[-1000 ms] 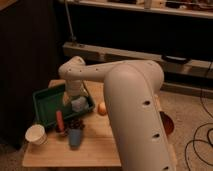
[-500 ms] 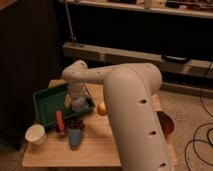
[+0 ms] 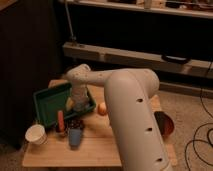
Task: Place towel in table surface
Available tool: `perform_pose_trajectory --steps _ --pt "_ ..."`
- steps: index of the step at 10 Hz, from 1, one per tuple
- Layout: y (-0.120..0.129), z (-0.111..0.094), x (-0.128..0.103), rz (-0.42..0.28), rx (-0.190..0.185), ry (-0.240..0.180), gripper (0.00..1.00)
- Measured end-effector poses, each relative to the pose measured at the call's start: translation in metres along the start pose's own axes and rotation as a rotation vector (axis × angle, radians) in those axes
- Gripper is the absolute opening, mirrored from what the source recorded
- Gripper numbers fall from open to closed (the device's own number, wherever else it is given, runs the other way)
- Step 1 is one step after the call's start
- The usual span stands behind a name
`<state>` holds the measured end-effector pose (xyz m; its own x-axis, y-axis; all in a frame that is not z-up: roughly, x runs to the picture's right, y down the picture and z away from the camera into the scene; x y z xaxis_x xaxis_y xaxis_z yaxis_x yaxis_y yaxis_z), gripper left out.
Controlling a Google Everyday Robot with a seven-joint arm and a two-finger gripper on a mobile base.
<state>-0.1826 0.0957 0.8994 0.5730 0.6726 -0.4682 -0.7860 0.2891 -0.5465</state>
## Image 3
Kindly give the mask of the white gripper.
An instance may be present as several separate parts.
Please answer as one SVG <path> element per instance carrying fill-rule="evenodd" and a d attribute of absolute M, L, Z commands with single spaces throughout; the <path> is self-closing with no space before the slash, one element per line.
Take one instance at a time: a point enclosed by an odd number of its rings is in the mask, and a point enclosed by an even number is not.
<path fill-rule="evenodd" d="M 71 98 L 75 105 L 85 106 L 89 102 L 87 87 L 85 85 L 73 86 L 71 90 Z"/>

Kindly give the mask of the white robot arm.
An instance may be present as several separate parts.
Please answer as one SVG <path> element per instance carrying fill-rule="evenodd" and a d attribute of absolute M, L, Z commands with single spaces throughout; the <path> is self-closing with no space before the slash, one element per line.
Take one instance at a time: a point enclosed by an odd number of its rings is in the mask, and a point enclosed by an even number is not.
<path fill-rule="evenodd" d="M 150 99 L 159 79 L 150 69 L 93 71 L 86 64 L 69 70 L 78 106 L 88 85 L 102 86 L 123 171 L 173 171 Z"/>

